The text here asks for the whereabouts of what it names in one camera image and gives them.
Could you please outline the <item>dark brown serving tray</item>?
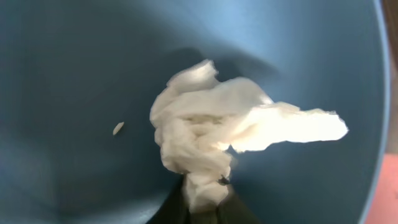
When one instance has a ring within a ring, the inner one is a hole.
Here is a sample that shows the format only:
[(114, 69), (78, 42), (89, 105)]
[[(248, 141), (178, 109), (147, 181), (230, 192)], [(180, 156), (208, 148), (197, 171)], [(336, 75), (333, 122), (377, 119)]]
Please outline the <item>dark brown serving tray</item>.
[(391, 113), (387, 153), (397, 154), (397, 0), (382, 0), (384, 19), (389, 39)]

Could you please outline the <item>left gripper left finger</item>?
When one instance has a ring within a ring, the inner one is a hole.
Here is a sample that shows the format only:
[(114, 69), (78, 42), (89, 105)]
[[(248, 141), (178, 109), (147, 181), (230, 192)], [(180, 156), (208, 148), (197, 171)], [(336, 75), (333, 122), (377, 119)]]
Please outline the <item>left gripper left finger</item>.
[(182, 188), (183, 177), (147, 224), (191, 224), (190, 212), (185, 203)]

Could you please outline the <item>dark blue plate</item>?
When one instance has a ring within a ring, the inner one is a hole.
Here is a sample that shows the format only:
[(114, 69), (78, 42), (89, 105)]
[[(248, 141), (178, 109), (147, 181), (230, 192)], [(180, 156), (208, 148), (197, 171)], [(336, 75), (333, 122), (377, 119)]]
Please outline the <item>dark blue plate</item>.
[(336, 111), (339, 141), (237, 157), (262, 223), (362, 223), (386, 146), (389, 58), (374, 0), (1, 2), (1, 222), (145, 223), (180, 177), (149, 111), (211, 59), (275, 101)]

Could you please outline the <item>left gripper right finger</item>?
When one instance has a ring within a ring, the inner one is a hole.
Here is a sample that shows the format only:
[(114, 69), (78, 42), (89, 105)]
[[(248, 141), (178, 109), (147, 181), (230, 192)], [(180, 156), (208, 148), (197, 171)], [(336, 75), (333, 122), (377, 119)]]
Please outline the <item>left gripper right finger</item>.
[(228, 196), (218, 205), (218, 224), (261, 224), (255, 214), (244, 204), (234, 189), (228, 187)]

